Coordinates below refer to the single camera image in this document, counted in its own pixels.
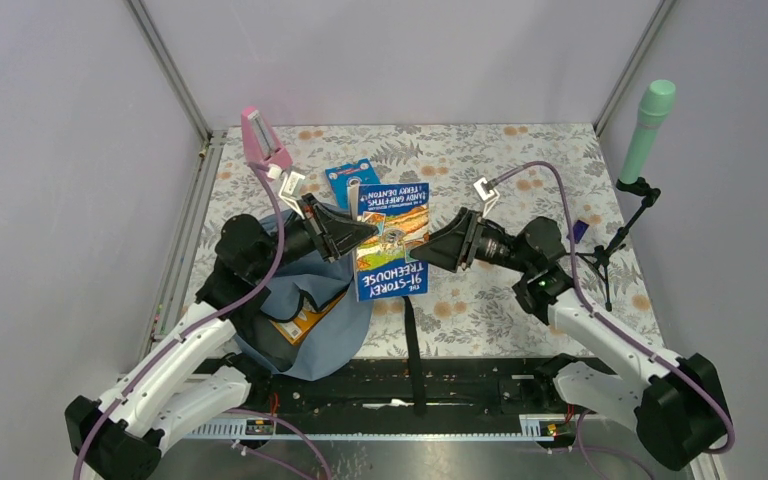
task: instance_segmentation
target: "white wall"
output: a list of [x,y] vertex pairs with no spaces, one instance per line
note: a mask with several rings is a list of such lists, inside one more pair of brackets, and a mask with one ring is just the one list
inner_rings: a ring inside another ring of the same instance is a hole
[[134,365],[198,142],[122,1],[0,0],[0,480]]
[[614,174],[657,78],[678,97],[635,250],[668,343],[718,367],[738,433],[728,478],[768,478],[768,2],[679,2],[603,138]]
[[146,0],[213,128],[596,120],[658,0]]

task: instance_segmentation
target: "green cylinder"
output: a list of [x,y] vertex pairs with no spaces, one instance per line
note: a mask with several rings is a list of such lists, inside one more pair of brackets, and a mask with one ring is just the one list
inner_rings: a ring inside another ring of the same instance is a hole
[[632,184],[640,177],[658,128],[667,119],[675,105],[675,84],[669,80],[655,80],[646,89],[637,109],[637,127],[628,145],[620,181]]

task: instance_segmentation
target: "black tripod stand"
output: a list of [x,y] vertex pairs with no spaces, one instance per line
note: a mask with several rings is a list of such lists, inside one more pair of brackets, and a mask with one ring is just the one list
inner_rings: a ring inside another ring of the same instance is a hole
[[605,286],[605,310],[609,312],[613,309],[613,306],[611,305],[611,282],[610,277],[608,276],[608,265],[611,263],[611,255],[618,250],[625,248],[625,238],[628,236],[631,227],[634,226],[634,222],[640,218],[640,215],[642,215],[647,208],[655,205],[655,201],[661,196],[661,189],[652,188],[646,183],[646,179],[643,177],[638,177],[637,181],[631,184],[617,180],[617,190],[642,197],[640,208],[634,212],[634,215],[632,215],[628,223],[617,230],[617,233],[614,234],[614,238],[611,239],[607,247],[599,245],[593,249],[593,253],[576,254],[576,256],[584,260],[596,276],[602,280],[602,283]]

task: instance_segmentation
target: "table surface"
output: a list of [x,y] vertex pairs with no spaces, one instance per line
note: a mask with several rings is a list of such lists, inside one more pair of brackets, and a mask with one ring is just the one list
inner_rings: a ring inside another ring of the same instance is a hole
[[[598,141],[590,124],[551,125],[375,125],[276,127],[295,167],[307,175],[302,188],[335,203],[326,168],[369,158],[382,183],[428,182],[432,229],[446,225],[465,206],[481,209],[472,183],[533,160],[552,163],[561,173],[574,217],[590,229],[580,251],[607,244],[623,223]],[[489,218],[518,232],[537,215],[556,220],[565,231],[558,187],[552,174],[531,168],[498,188],[501,199]],[[185,305],[213,269],[213,251],[225,221],[240,213],[272,213],[260,184],[245,165],[239,127],[227,143],[210,197]],[[604,302],[601,282],[582,263],[582,284]],[[430,270],[429,293],[412,297],[424,357],[588,355],[578,342],[522,311],[510,286],[519,274],[476,261],[456,274]],[[613,313],[655,345],[658,325],[634,252],[617,253],[610,267]],[[369,334],[358,357],[406,356],[403,302],[376,300]]]

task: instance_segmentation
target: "book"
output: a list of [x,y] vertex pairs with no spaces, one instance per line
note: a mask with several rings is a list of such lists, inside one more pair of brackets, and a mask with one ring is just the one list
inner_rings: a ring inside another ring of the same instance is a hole
[[378,180],[378,174],[375,173],[375,169],[372,168],[372,164],[367,158],[362,158],[355,163],[328,168],[325,170],[325,177],[331,184],[331,190],[334,191],[334,196],[337,198],[337,205],[347,210],[349,208],[347,192],[350,186],[378,185],[381,183]]
[[429,195],[427,183],[350,187],[352,214],[378,226],[355,250],[358,300],[428,292],[428,264],[410,250],[428,241]]

